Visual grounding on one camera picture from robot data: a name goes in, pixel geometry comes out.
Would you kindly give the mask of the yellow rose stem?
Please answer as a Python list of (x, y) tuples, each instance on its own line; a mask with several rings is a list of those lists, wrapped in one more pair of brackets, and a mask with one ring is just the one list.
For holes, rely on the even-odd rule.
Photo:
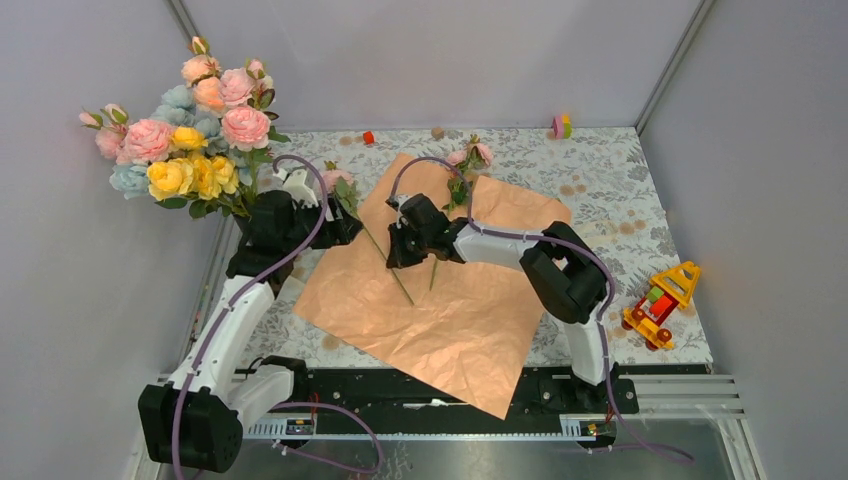
[(171, 146), (184, 156), (151, 163), (147, 168), (149, 193), (157, 200), (194, 194), (200, 200), (215, 200), (235, 194), (240, 186), (235, 163), (226, 156), (206, 156), (205, 136), (190, 127), (178, 127)]

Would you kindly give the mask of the blue rose stem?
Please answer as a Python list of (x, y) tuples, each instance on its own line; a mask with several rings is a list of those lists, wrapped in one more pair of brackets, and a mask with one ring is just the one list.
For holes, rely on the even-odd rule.
[(132, 120), (117, 104), (90, 119), (100, 154), (114, 165), (109, 182), (127, 199), (148, 197), (235, 207), (256, 194), (258, 156), (266, 151), (271, 125), (246, 94), (229, 105), (218, 82), (167, 90), (154, 112)]

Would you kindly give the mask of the peach rose stem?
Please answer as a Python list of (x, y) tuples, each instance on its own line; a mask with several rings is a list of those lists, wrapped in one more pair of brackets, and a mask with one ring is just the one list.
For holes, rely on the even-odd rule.
[(195, 102), (204, 110), (220, 115), (225, 105), (220, 96), (221, 66), (210, 54), (207, 40), (194, 36), (189, 43), (192, 57), (183, 63), (181, 76)]

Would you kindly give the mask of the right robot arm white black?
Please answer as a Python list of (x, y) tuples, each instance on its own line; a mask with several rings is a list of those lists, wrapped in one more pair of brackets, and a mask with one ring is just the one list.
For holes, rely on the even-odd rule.
[(561, 221), (541, 231), (505, 231), (449, 219), (423, 194), (387, 199), (397, 218), (388, 226), (389, 268), (418, 265), (429, 256), (457, 264), (489, 264), (525, 275), (547, 313), (564, 324), (571, 352), (573, 396), (597, 412), (613, 398), (606, 358), (593, 315), (609, 297), (608, 278), (576, 232)]

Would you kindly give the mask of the large pink rose stem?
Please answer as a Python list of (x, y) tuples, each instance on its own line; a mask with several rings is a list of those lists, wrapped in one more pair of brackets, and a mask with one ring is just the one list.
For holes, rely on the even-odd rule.
[(101, 112), (105, 120), (95, 143), (103, 157), (117, 164), (139, 165), (168, 158), (175, 126), (150, 118), (129, 123), (128, 114), (117, 104), (108, 104)]

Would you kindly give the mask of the translucent cellophane wrap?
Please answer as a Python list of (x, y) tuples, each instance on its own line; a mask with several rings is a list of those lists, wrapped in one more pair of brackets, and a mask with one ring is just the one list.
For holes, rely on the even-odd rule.
[(305, 288), (305, 282), (291, 275), (283, 277), (275, 274), (269, 280), (274, 299), (283, 302), (296, 302)]

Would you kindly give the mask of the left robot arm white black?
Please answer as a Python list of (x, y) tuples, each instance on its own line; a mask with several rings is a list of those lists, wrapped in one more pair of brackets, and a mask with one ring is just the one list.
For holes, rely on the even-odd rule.
[(294, 258), (306, 248), (347, 245), (363, 227), (335, 198), (303, 202), (282, 190), (260, 194), (236, 223), (242, 238), (198, 342), (164, 384), (148, 385), (140, 395), (154, 462), (223, 473), (244, 434), (276, 404), (288, 411), (307, 404), (311, 387), (295, 374), (302, 362), (266, 361), (239, 385), (233, 383), (236, 366)]

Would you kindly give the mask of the orange wrapping paper sheet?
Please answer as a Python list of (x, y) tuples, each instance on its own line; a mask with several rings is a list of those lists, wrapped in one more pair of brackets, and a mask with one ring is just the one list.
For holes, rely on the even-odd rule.
[(399, 154), (367, 193), (365, 231), (326, 250), (294, 313), (376, 359), (502, 419), (543, 307), (526, 276), (506, 267), (427, 259), (390, 270), (391, 193), (447, 200), (448, 170)]

